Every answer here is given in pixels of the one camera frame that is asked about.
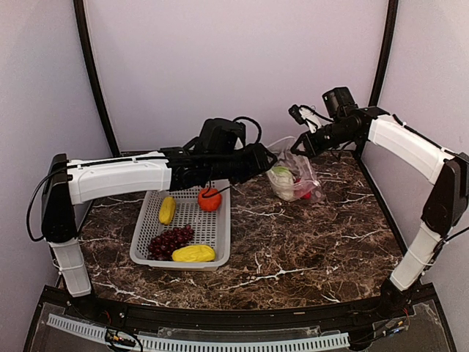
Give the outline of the white green toy cauliflower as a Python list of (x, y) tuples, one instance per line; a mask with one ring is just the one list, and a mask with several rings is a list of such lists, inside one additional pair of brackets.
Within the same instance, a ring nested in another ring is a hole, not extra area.
[(267, 172), (274, 193), (282, 200), (292, 202), (295, 196), (295, 178), (292, 172), (285, 166), (274, 166)]

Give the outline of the clear pink-dotted zip bag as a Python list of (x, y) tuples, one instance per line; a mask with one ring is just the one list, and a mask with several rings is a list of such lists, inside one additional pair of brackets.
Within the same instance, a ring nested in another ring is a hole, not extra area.
[(267, 147), (267, 149), (277, 157), (277, 162), (274, 166), (287, 167), (292, 172), (295, 179), (301, 178), (302, 180), (314, 181), (316, 187), (311, 192), (311, 198), (306, 200), (310, 202), (322, 202), (325, 199), (325, 193), (322, 190), (322, 186), (309, 159), (304, 156), (294, 155), (290, 151), (295, 141), (295, 137), (287, 136)]

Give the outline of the red toy bell pepper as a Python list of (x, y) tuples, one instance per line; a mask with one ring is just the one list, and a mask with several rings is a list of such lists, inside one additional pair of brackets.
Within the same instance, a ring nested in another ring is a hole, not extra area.
[(297, 178), (294, 182), (294, 196), (297, 199), (310, 199), (311, 192), (315, 187), (314, 181)]

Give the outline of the dark red toy grapes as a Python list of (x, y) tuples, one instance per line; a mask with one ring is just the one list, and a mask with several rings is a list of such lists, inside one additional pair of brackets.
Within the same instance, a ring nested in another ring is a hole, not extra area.
[(193, 236), (194, 229), (189, 224), (186, 224), (184, 227), (164, 230), (149, 242), (147, 259), (172, 261), (172, 253), (177, 249), (187, 246), (193, 240)]

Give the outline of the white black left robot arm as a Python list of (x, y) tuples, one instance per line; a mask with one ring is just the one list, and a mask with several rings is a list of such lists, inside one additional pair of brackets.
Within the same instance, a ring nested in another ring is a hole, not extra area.
[(103, 314), (78, 242), (75, 205), (140, 191), (182, 191), (210, 181), (244, 183), (271, 169), (277, 157), (260, 140), (246, 141), (247, 117), (211, 118), (181, 147), (94, 161), (55, 155), (35, 190), (41, 196), (41, 233), (51, 247), (75, 308), (88, 320)]

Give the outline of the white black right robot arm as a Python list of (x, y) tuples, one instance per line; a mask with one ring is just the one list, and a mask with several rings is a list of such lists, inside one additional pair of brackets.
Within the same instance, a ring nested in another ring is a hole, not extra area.
[(468, 156), (430, 142), (376, 106), (352, 107), (329, 122), (318, 121), (316, 112), (304, 105), (290, 107), (289, 114), (308, 128), (293, 144), (292, 153), (315, 158), (342, 144), (367, 142), (400, 159), (413, 177), (425, 182), (417, 233), (388, 279), (395, 290), (409, 290), (442, 248), (461, 234), (455, 227), (468, 209)]

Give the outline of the orange toy fruit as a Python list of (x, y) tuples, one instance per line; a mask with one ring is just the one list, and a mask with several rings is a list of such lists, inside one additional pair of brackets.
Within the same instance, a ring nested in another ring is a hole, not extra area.
[(223, 197), (216, 188), (203, 188), (198, 195), (198, 205), (205, 212), (214, 212), (220, 207)]

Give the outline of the white perforated plastic basket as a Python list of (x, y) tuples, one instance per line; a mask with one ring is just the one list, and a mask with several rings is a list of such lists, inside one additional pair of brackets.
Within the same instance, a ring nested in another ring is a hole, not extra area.
[(215, 181), (220, 191), (214, 211), (202, 210), (200, 187), (184, 191), (148, 191), (136, 223), (130, 258), (140, 265), (181, 271), (214, 271), (230, 257), (231, 216), (227, 182)]

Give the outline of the small yellow toy fruit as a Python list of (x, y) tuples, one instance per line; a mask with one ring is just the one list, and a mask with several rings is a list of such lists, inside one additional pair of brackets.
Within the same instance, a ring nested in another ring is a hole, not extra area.
[(173, 197), (165, 197), (161, 203), (159, 211), (159, 221), (161, 224), (170, 225), (176, 212), (177, 203)]

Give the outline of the large yellow toy fruit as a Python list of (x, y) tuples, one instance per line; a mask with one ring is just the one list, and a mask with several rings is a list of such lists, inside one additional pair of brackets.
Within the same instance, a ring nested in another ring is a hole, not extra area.
[(215, 250), (207, 245), (190, 245), (175, 250), (171, 258), (175, 262), (205, 263), (216, 258)]

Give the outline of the black vertical frame post right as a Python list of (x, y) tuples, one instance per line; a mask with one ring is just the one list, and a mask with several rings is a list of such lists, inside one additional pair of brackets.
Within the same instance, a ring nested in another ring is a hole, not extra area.
[(380, 55), (377, 62), (377, 69), (374, 75), (368, 106), (376, 106), (380, 100), (385, 81), (385, 75), (387, 72), (388, 63), (391, 55), (391, 48), (396, 28), (398, 8), (399, 0), (388, 0), (387, 13), (383, 30), (383, 39), (380, 47)]

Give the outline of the black vertical frame post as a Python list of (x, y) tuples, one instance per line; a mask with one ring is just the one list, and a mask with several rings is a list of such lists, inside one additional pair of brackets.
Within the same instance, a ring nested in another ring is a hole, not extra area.
[(100, 124), (103, 129), (111, 155), (113, 157), (117, 157), (120, 156), (120, 149), (117, 144), (117, 139), (115, 137), (114, 130), (111, 125), (111, 121), (106, 108), (106, 103), (103, 97), (103, 91), (100, 85), (100, 79), (98, 77), (86, 18), (85, 1), (73, 0), (73, 7), (86, 73), (88, 76)]
[(374, 75), (368, 106), (376, 106), (380, 100), (385, 81), (385, 75), (387, 72), (388, 63), (391, 55), (391, 48), (396, 28), (398, 8), (399, 0), (388, 0), (387, 13), (383, 30), (383, 39), (380, 47), (380, 55), (377, 62), (377, 69)]

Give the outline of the black vertical frame post left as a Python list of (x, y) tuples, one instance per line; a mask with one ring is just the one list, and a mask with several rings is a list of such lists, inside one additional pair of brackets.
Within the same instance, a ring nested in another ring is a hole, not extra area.
[(86, 18), (85, 1), (73, 0), (73, 7), (86, 73), (88, 76), (100, 124), (103, 129), (111, 155), (113, 157), (117, 157), (120, 156), (120, 149), (117, 144), (117, 139), (115, 137), (114, 130), (111, 125), (111, 121), (106, 108), (106, 103), (103, 97), (103, 91), (100, 85), (100, 79), (98, 77)]

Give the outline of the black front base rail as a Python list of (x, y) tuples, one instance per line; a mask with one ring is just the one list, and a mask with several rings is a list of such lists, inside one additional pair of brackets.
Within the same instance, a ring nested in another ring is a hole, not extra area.
[(87, 296), (72, 298), (65, 290), (45, 286), (34, 311), (22, 351), (37, 351), (48, 336), (41, 319), (48, 310), (91, 323), (109, 323), (126, 332), (160, 333), (176, 329), (197, 332), (301, 333), (318, 328), (350, 336), (353, 351), (456, 351), (457, 347), (432, 284), (419, 285), (404, 309), (378, 314), (380, 297), (317, 307), (267, 310), (214, 310), (157, 307)]

